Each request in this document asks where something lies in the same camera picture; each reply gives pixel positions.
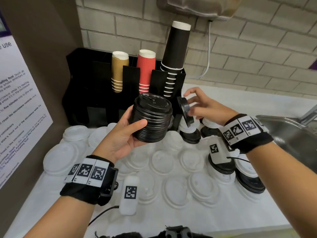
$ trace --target sink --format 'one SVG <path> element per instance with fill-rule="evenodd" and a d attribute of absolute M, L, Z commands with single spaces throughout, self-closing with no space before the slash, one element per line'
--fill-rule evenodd
<path fill-rule="evenodd" d="M 259 115 L 257 118 L 269 130 L 274 142 L 301 163 L 317 173 L 317 120 L 308 127 L 296 119 Z"/>

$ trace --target black wrist strap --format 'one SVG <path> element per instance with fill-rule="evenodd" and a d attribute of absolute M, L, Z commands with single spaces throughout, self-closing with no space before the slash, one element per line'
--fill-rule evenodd
<path fill-rule="evenodd" d="M 246 114 L 231 118 L 220 131 L 233 149 L 237 148 L 244 154 L 273 141 L 265 126 L 257 118 Z"/>
<path fill-rule="evenodd" d="M 118 170 L 113 167 L 114 164 L 109 160 L 95 155 L 87 156 L 82 164 L 73 166 L 65 178 L 66 184 L 60 195 L 71 196 L 93 205 L 107 204 L 112 196 L 112 185 L 117 179 Z"/>

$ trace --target brick wall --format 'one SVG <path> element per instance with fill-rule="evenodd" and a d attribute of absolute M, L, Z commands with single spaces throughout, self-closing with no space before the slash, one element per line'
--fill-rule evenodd
<path fill-rule="evenodd" d="M 207 20 L 159 10 L 156 0 L 76 0 L 84 46 L 163 57 L 173 20 L 192 25 L 186 82 L 317 99 L 317 0 L 243 0 L 234 18 L 211 25 L 207 74 Z"/>

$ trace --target countertop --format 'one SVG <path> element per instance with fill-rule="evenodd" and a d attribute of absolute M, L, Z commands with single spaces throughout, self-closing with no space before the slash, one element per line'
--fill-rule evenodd
<path fill-rule="evenodd" d="M 194 85 L 184 84 L 183 93 L 191 87 Z M 199 87 L 220 103 L 252 116 L 300 117 L 317 104 L 317 100 L 208 86 Z M 53 177 L 43 172 L 5 238 L 23 237 L 58 199 L 63 180 L 64 177 Z M 175 210 L 168 206 L 159 194 L 152 204 L 139 205 L 135 216 L 121 216 L 117 209 L 110 210 L 87 229 L 85 237 L 93 238 L 96 230 L 99 236 L 105 234 L 114 236 L 123 232 L 137 231 L 144 237 L 150 237 L 158 235 L 165 229 L 165 225 L 188 226 L 193 232 L 215 237 L 291 227 L 268 191 L 265 191 L 262 194 L 263 198 L 256 203 L 241 196 L 234 184 L 221 186 L 221 191 L 221 201 L 214 208 L 206 208 L 200 203 L 193 202 L 184 209 Z M 96 206 L 93 217 L 106 208 L 117 205 L 119 196 L 120 187 L 114 192 L 110 204 L 103 207 Z"/>

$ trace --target stack of paper cups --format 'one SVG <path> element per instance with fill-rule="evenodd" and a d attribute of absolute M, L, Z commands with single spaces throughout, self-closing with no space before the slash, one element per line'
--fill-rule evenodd
<path fill-rule="evenodd" d="M 129 54 L 125 52 L 115 51 L 112 53 L 112 89 L 116 93 L 120 93 L 123 87 L 123 66 L 129 66 Z"/>
<path fill-rule="evenodd" d="M 190 24 L 179 21 L 172 24 L 161 62 L 161 70 L 168 72 L 164 88 L 165 97 L 172 96 L 177 74 L 183 70 L 190 31 Z"/>
<path fill-rule="evenodd" d="M 156 53 L 141 49 L 138 55 L 137 68 L 140 68 L 139 92 L 148 93 L 150 88 L 152 70 L 155 69 Z"/>

